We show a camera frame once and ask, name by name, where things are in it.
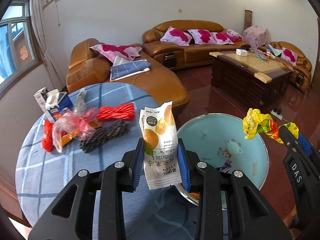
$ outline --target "brown leather sofa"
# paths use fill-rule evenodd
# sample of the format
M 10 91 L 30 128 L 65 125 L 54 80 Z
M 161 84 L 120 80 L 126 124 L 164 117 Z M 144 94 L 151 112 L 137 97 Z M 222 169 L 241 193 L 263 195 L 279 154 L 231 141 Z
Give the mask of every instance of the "brown leather sofa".
M 298 54 L 297 65 L 293 66 L 293 72 L 290 77 L 290 81 L 297 87 L 301 92 L 305 93 L 308 88 L 310 87 L 311 83 L 311 69 L 312 64 L 309 59 L 303 54 L 303 52 L 294 46 L 291 43 L 285 41 L 273 41 L 270 42 L 270 45 L 275 49 L 282 49 L 285 47 L 295 53 Z M 258 49 L 262 50 L 263 52 L 267 51 L 265 46 L 258 47 Z
M 161 23 L 153 29 L 146 31 L 142 36 L 143 50 L 162 65 L 172 69 L 209 65 L 212 63 L 212 57 L 209 55 L 209 52 L 250 48 L 248 43 L 242 41 L 234 42 L 234 45 L 197 45 L 194 44 L 194 40 L 192 39 L 190 46 L 179 46 L 174 43 L 160 41 L 170 26 L 184 32 L 187 32 L 190 29 L 204 29 L 209 32 L 223 32 L 226 29 L 215 22 L 200 20 L 174 20 Z M 172 60 L 172 57 L 176 58 L 176 64 L 167 64 L 167 62 Z
M 88 85 L 110 81 L 112 63 L 90 49 L 91 46 L 97 44 L 102 43 L 91 38 L 73 48 L 67 75 L 69 93 Z M 141 47 L 140 44 L 133 44 L 133 46 Z M 140 55 L 141 57 L 137 57 L 136 60 L 148 60 L 151 63 L 151 70 L 116 82 L 135 85 L 145 90 L 159 105 L 172 101 L 172 113 L 177 117 L 189 102 L 189 95 L 185 87 L 170 69 L 162 66 L 143 51 L 140 52 Z

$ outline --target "metal screw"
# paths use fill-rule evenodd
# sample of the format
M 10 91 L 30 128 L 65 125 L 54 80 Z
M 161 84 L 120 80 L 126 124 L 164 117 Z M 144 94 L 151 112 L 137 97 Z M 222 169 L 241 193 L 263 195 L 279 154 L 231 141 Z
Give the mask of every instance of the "metal screw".
M 124 166 L 124 163 L 123 162 L 116 162 L 115 163 L 115 167 L 116 168 L 122 168 Z
M 88 172 L 86 170 L 81 170 L 78 172 L 78 176 L 79 177 L 84 177 L 84 176 L 87 176 Z
M 199 162 L 197 166 L 201 169 L 204 169 L 207 166 L 207 164 L 205 162 Z
M 242 171 L 235 171 L 233 174 L 238 178 L 241 178 L 243 176 Z

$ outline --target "black rope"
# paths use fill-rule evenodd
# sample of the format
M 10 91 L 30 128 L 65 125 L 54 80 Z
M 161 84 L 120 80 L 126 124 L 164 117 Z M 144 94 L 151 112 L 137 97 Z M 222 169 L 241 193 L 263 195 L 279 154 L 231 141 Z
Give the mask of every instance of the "black rope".
M 85 153 L 88 153 L 108 140 L 125 135 L 128 130 L 128 124 L 122 119 L 108 127 L 97 127 L 95 133 L 90 138 L 80 142 L 80 148 Z

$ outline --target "milk carton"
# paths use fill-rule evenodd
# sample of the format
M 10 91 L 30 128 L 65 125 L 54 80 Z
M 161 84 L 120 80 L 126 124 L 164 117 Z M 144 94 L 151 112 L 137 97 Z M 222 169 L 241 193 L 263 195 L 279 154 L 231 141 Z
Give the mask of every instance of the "milk carton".
M 54 122 L 53 117 L 49 114 L 47 109 L 45 108 L 45 103 L 47 101 L 47 88 L 41 88 L 39 91 L 37 91 L 34 95 L 36 101 L 38 102 L 39 106 L 41 107 L 42 111 L 44 112 L 45 116 L 50 122 Z
M 47 93 L 45 109 L 54 121 L 57 121 L 61 117 L 60 112 L 64 108 L 73 108 L 73 104 L 67 95 L 67 92 L 59 92 L 58 89 L 55 89 Z

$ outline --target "yellow plastic bag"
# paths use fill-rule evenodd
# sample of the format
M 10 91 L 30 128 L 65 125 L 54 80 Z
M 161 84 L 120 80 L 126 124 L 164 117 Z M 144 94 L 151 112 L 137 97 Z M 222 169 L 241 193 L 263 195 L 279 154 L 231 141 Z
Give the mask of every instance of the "yellow plastic bag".
M 295 123 L 289 122 L 283 125 L 298 139 L 299 129 Z M 281 126 L 278 126 L 273 121 L 270 114 L 261 114 L 259 109 L 249 108 L 247 116 L 243 119 L 243 131 L 246 134 L 245 139 L 252 139 L 257 133 L 265 133 L 278 143 L 283 143 L 279 137 Z

